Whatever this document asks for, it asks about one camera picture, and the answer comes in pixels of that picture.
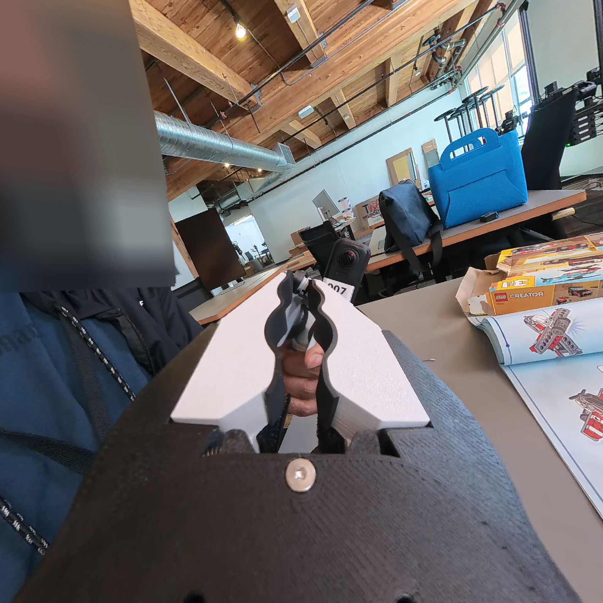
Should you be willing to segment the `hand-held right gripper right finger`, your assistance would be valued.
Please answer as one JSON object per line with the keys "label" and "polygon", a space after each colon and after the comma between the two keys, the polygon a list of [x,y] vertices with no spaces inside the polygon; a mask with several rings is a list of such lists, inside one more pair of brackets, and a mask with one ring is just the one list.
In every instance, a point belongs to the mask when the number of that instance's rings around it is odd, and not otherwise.
{"label": "hand-held right gripper right finger", "polygon": [[333,288],[306,288],[324,351],[317,387],[318,448],[340,454],[361,431],[425,427],[430,418],[381,328]]}

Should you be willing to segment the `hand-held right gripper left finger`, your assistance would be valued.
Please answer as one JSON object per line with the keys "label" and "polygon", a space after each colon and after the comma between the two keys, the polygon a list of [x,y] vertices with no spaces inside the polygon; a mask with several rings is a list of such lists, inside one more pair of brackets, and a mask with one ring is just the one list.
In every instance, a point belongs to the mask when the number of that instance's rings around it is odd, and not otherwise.
{"label": "hand-held right gripper left finger", "polygon": [[290,400],[277,347],[277,307],[292,297],[292,273],[281,273],[219,321],[172,421],[242,430],[256,451],[278,452]]}

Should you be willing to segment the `toy instruction booklet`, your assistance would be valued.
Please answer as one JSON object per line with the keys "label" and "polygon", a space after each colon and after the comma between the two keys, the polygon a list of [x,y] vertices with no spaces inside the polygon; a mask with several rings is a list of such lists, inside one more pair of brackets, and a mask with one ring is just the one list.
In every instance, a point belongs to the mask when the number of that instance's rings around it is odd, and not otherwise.
{"label": "toy instruction booklet", "polygon": [[602,300],[465,316],[602,516]]}

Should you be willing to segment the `wooden office desk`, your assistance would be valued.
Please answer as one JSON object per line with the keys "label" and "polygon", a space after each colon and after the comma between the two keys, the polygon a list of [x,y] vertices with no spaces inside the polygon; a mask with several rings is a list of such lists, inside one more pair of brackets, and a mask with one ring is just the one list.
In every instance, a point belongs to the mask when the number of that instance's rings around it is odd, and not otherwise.
{"label": "wooden office desk", "polygon": [[314,263],[315,258],[309,251],[306,251],[301,256],[295,257],[282,265],[244,279],[242,284],[229,288],[225,292],[202,303],[200,306],[193,308],[189,314],[202,326],[218,321],[232,312],[232,310],[251,297],[256,291],[267,285],[280,273],[288,270],[303,269]]}

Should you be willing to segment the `grey office desk wood edge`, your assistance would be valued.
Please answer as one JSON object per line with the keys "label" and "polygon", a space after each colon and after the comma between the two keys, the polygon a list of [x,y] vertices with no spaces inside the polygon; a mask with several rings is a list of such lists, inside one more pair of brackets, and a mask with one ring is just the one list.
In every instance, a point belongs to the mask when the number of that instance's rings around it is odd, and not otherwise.
{"label": "grey office desk wood edge", "polygon": [[[555,190],[555,191],[530,191],[526,204],[499,213],[499,218],[489,222],[479,220],[457,225],[442,232],[442,246],[448,247],[467,241],[487,233],[514,227],[528,220],[552,214],[558,210],[575,206],[587,200],[584,190]],[[413,248],[417,256],[432,251],[432,245],[428,239],[421,245]],[[371,257],[366,274],[386,266],[399,263],[406,258],[403,253],[387,253]]]}

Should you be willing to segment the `standing desk with equipment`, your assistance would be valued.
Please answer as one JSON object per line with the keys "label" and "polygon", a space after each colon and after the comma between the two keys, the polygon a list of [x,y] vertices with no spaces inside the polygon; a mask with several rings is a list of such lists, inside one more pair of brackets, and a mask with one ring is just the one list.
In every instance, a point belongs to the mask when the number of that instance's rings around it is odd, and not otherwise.
{"label": "standing desk with equipment", "polygon": [[577,91],[577,103],[566,147],[573,147],[602,134],[602,87],[600,67],[586,73],[586,80],[572,85]]}

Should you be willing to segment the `person's left hand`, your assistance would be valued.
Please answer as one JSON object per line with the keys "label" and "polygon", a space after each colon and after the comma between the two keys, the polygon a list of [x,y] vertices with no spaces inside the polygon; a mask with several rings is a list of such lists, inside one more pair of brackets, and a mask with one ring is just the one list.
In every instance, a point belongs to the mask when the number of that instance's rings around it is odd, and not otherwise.
{"label": "person's left hand", "polygon": [[323,348],[315,344],[306,350],[295,348],[291,340],[279,347],[285,392],[290,395],[288,413],[309,417],[317,413],[316,393]]}

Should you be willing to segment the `printed cardboard moving box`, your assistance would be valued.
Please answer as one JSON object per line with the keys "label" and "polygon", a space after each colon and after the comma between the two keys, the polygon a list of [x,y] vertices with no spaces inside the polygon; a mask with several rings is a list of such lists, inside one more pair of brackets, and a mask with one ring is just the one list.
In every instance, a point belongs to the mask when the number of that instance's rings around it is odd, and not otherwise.
{"label": "printed cardboard moving box", "polygon": [[369,198],[354,207],[354,214],[361,229],[372,228],[383,221],[379,207],[379,196]]}

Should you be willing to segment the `silver computer monitor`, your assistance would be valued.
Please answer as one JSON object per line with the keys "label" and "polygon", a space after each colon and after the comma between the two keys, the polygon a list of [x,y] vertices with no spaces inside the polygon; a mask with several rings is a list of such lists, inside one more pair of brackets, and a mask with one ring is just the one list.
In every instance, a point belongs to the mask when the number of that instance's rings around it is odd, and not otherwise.
{"label": "silver computer monitor", "polygon": [[330,198],[326,190],[322,190],[312,200],[323,221],[331,220],[341,214],[339,206]]}

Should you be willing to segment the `navy backpack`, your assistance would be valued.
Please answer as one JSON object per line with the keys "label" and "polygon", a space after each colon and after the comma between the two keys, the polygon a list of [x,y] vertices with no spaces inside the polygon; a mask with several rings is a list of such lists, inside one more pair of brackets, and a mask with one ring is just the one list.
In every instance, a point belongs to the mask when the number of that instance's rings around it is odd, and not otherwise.
{"label": "navy backpack", "polygon": [[425,239],[432,246],[432,264],[441,261],[443,225],[416,185],[404,179],[397,185],[379,194],[379,209],[384,220],[386,236],[384,252],[403,254],[415,273],[428,273],[430,269],[422,263],[414,251]]}

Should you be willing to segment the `dark monitor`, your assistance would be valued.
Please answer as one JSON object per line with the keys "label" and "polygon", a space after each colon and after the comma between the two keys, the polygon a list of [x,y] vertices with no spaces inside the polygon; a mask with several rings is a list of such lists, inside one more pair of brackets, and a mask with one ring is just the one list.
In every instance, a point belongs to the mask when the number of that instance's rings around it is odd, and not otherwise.
{"label": "dark monitor", "polygon": [[245,276],[245,269],[215,208],[176,222],[176,229],[207,291]]}

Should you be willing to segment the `blue felt tote bag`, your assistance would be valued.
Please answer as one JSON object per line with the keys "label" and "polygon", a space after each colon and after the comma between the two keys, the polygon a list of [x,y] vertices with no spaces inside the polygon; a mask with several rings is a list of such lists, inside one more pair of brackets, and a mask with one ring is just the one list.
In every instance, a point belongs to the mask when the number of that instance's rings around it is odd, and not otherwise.
{"label": "blue felt tote bag", "polygon": [[449,144],[428,169],[433,200],[445,229],[503,212],[528,200],[517,132],[480,128]]}

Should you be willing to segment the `yellow toy brick box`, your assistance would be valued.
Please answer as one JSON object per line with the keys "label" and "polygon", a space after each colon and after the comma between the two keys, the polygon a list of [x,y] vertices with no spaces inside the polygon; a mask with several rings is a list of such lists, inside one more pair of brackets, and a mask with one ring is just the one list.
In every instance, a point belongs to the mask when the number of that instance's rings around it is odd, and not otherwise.
{"label": "yellow toy brick box", "polygon": [[466,314],[506,315],[602,298],[602,232],[503,250],[469,268],[456,299]]}

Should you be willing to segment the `group of black bar stools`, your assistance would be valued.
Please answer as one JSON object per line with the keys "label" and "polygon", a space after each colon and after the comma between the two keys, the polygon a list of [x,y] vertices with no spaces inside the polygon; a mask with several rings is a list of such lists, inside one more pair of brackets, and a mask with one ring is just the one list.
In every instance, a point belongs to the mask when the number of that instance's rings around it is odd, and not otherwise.
{"label": "group of black bar stools", "polygon": [[501,91],[504,86],[505,85],[502,84],[492,90],[488,90],[488,87],[483,87],[464,98],[460,106],[448,110],[434,119],[435,122],[441,120],[444,121],[449,142],[453,142],[452,132],[449,126],[451,120],[456,120],[458,131],[461,136],[465,136],[467,132],[474,131],[474,120],[480,127],[483,127],[484,124],[486,124],[486,127],[492,127],[490,125],[490,115],[486,108],[486,104],[489,101],[492,103],[492,113],[495,124],[494,130],[500,136],[506,133],[502,123],[499,121],[499,113],[494,99],[495,94]]}

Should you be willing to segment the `tall office window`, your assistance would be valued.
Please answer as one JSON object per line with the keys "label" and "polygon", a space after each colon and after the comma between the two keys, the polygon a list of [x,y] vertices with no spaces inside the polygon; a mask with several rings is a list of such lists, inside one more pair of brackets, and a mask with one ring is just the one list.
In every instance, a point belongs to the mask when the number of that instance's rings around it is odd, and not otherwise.
{"label": "tall office window", "polygon": [[501,33],[469,72],[465,82],[469,92],[486,88],[480,100],[485,126],[494,128],[501,125],[511,110],[520,117],[516,131],[522,144],[533,100],[518,13],[502,27]]}

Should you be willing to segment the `black vertical pole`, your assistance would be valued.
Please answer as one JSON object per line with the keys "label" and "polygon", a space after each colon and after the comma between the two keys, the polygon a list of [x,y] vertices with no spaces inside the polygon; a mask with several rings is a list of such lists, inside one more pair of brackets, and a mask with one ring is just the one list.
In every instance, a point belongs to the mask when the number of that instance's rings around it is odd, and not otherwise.
{"label": "black vertical pole", "polygon": [[524,1],[519,6],[517,14],[522,34],[522,44],[524,48],[524,59],[527,69],[528,86],[532,100],[532,109],[536,109],[540,103],[540,92],[531,40],[530,25],[528,21],[528,8],[529,1]]}

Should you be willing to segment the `silver air duct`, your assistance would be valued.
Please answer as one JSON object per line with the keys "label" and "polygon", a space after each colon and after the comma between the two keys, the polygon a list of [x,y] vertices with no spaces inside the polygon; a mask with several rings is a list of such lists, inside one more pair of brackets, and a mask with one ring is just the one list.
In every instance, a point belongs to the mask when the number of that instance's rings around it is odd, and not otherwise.
{"label": "silver air duct", "polygon": [[279,168],[279,156],[272,149],[189,124],[158,111],[155,111],[155,126],[163,155],[230,163],[238,167],[272,172],[285,172],[293,167]]}

